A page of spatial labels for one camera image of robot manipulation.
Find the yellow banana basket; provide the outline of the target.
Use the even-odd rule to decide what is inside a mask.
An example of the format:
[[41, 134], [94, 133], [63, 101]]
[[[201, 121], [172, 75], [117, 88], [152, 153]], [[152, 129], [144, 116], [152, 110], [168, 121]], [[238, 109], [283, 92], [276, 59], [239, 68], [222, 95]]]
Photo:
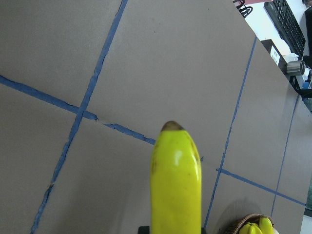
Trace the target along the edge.
[[202, 171], [197, 147], [176, 121], [156, 140], [150, 172], [151, 233], [201, 233]]
[[263, 234], [274, 234], [273, 225], [268, 217], [260, 217], [259, 228]]

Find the black keyboard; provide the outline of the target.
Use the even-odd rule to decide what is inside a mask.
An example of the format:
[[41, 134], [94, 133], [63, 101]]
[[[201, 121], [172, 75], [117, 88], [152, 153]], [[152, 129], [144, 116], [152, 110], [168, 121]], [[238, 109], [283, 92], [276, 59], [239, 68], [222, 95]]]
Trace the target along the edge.
[[273, 0], [265, 2], [264, 8], [290, 51], [302, 58], [306, 40], [288, 2]]

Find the brown wicker basket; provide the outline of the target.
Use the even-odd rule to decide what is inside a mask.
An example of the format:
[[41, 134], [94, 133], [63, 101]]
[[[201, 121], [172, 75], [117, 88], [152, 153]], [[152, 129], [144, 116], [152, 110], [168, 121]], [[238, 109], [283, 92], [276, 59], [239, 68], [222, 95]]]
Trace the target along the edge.
[[221, 232], [221, 234], [237, 234], [237, 233], [239, 233], [239, 230], [245, 224], [247, 224], [247, 222], [259, 224], [259, 221], [260, 221], [261, 217], [267, 217], [271, 221], [271, 223], [272, 223], [272, 225], [274, 227], [273, 219], [270, 216], [268, 216], [268, 215], [264, 215], [264, 214], [247, 214], [246, 216], [231, 222], [225, 228], [225, 230], [223, 230]]

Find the yellow starfruit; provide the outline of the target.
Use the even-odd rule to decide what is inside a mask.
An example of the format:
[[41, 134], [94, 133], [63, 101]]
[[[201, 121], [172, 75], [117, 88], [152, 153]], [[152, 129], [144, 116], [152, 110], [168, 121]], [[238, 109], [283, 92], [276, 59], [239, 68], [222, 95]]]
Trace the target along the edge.
[[262, 231], [258, 224], [247, 222], [247, 224], [239, 230], [239, 234], [262, 234]]

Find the silver metal cup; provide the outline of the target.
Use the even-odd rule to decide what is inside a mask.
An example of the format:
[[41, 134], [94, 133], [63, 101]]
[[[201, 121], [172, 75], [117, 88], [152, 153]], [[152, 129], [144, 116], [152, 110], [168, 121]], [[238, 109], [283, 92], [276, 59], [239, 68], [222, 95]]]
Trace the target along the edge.
[[297, 61], [290, 61], [286, 65], [286, 73], [288, 75], [303, 75], [305, 73], [306, 65], [305, 62], [302, 60], [297, 60]]

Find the yellow banana basket back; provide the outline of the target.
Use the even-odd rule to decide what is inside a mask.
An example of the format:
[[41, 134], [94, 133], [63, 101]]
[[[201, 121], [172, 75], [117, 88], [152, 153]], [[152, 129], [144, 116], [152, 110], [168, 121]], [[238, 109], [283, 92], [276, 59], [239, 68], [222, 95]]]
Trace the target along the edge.
[[273, 225], [268, 217], [260, 217], [259, 228], [263, 234], [274, 234]]

